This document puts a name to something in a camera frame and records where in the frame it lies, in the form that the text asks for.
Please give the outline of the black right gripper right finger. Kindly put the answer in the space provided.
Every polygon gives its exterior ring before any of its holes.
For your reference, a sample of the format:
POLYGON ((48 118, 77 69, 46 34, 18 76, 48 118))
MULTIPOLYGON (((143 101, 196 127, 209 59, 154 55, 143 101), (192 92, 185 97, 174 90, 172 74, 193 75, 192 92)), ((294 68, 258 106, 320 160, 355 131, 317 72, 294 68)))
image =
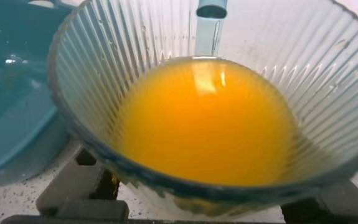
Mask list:
POLYGON ((286 223, 358 224, 358 188, 350 180, 281 206, 286 223))

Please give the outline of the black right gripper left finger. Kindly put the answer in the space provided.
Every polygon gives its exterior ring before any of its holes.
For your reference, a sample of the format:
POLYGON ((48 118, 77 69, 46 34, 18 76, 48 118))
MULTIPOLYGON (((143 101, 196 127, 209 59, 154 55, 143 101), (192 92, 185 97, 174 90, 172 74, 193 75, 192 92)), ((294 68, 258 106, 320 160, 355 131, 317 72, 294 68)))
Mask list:
POLYGON ((126 220, 129 208, 117 199, 120 181, 81 149, 40 194, 36 208, 44 217, 126 220))

